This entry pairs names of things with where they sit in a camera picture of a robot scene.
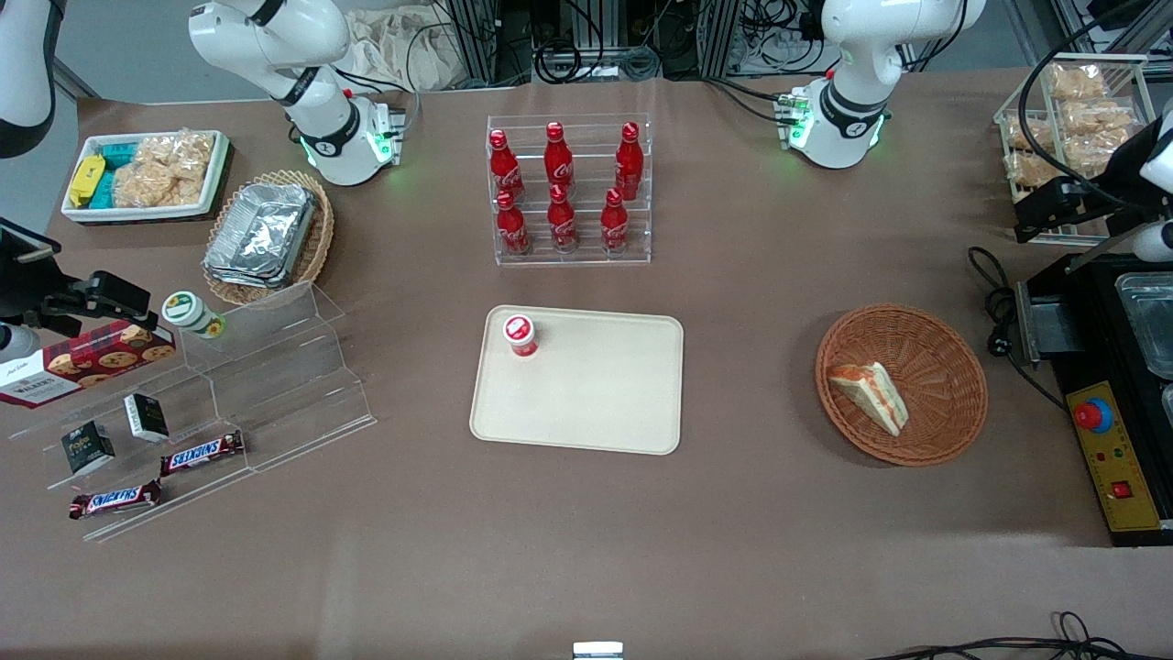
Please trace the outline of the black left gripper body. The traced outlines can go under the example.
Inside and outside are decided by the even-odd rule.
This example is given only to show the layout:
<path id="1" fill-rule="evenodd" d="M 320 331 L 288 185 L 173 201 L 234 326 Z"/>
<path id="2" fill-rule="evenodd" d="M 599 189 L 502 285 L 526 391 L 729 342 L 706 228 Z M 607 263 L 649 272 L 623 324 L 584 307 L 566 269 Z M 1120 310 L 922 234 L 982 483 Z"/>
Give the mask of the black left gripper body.
<path id="1" fill-rule="evenodd" d="M 1108 227 L 1135 227 L 1150 222 L 1150 188 L 1144 182 L 1097 182 L 1097 191 L 1084 196 L 1084 210 L 1110 216 Z"/>

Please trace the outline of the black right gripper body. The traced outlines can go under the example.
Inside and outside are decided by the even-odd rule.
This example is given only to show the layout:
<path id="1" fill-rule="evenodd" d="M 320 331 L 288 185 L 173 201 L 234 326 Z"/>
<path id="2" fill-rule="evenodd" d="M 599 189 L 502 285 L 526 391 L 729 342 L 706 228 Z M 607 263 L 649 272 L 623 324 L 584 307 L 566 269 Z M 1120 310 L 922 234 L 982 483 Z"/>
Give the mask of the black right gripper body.
<path id="1" fill-rule="evenodd" d="M 46 298 L 66 292 L 72 275 L 57 266 L 4 266 L 1 268 L 1 317 L 4 324 L 27 326 L 27 313 L 41 312 Z"/>

